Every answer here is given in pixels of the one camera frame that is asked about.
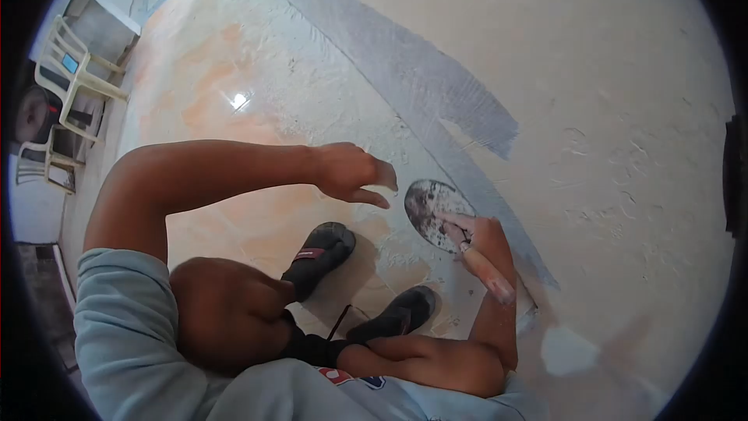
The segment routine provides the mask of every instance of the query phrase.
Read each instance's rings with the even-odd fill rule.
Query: sleeve
[[[168,269],[132,250],[92,249],[79,261],[74,318],[83,385],[103,419],[190,419],[203,371],[176,350]]]

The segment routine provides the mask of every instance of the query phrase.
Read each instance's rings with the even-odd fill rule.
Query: shoe
[[[302,303],[312,295],[326,274],[351,256],[355,247],[356,236],[345,225],[323,223],[309,234],[280,279],[293,283],[296,301]]]
[[[349,341],[365,343],[382,336],[407,335],[434,313],[436,295],[428,286],[418,285],[400,293],[377,317],[353,327]]]

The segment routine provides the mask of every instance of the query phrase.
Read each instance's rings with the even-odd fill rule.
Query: white plastic chair
[[[85,166],[83,161],[78,161],[69,156],[65,156],[64,154],[57,153],[52,148],[55,144],[55,131],[63,129],[64,127],[58,124],[52,126],[46,143],[24,142],[21,144],[21,148],[18,151],[18,163],[16,164],[16,185],[33,181],[33,178],[43,177],[46,182],[57,188],[61,188],[69,194],[74,194],[76,192],[75,186],[72,188],[68,187],[67,185],[61,184],[49,177],[49,170],[52,166],[58,167],[68,173],[73,173],[74,175],[76,166]],[[23,157],[23,152],[25,150],[43,152],[44,163],[42,164],[39,161]]]
[[[44,48],[34,71],[34,79],[61,99],[60,124],[63,127],[94,142],[104,143],[104,139],[89,134],[86,130],[75,126],[67,120],[73,98],[75,98],[80,87],[92,89],[109,98],[117,98],[125,102],[127,102],[129,94],[108,81],[88,73],[86,69],[89,62],[96,62],[110,71],[120,74],[125,73],[125,70],[121,67],[90,53],[85,44],[72,33],[61,15],[58,15],[52,22],[49,35],[44,42]],[[67,89],[60,87],[56,82],[42,75],[41,67],[43,64],[51,65],[57,72],[70,81]]]

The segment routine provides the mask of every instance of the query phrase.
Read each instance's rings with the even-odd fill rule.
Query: black sandal
[[[345,225],[332,221],[323,223],[309,234],[280,279],[293,283],[296,301],[304,302],[312,295],[319,281],[340,267],[355,247],[356,236]]]

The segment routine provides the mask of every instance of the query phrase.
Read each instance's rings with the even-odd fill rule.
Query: trowel handle
[[[500,271],[470,243],[460,244],[462,258],[473,275],[489,290],[501,304],[510,304],[516,298],[515,289]]]

